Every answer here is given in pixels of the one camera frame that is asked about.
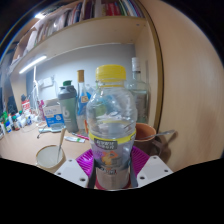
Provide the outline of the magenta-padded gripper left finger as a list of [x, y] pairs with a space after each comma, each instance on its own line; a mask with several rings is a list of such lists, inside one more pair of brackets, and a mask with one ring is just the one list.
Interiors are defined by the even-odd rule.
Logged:
[[76, 159], [66, 160], [55, 175], [78, 186], [93, 189], [96, 175], [92, 150], [87, 150]]

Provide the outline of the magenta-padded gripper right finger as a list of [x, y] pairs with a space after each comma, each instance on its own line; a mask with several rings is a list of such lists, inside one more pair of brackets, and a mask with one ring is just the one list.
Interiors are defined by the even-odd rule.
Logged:
[[137, 147], [131, 151], [130, 180], [133, 188], [146, 186], [173, 171], [156, 155], [149, 156]]

